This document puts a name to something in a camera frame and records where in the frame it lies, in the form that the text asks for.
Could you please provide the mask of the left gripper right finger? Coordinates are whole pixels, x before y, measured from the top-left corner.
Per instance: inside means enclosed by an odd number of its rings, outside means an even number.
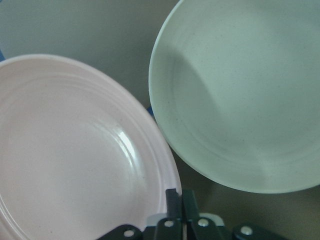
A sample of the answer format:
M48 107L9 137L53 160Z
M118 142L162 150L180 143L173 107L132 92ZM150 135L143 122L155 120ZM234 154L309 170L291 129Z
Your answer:
M285 240L282 235L253 223L242 223L229 231L221 218L201 215L193 190L183 190L183 213L190 240Z

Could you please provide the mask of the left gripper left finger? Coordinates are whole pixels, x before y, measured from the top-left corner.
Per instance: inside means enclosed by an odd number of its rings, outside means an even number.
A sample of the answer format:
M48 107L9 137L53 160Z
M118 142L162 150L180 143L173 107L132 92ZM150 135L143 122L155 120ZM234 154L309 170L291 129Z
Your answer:
M143 231L130 224L120 225L101 240L182 240L182 199L175 188L165 190L167 212L155 225L147 226Z

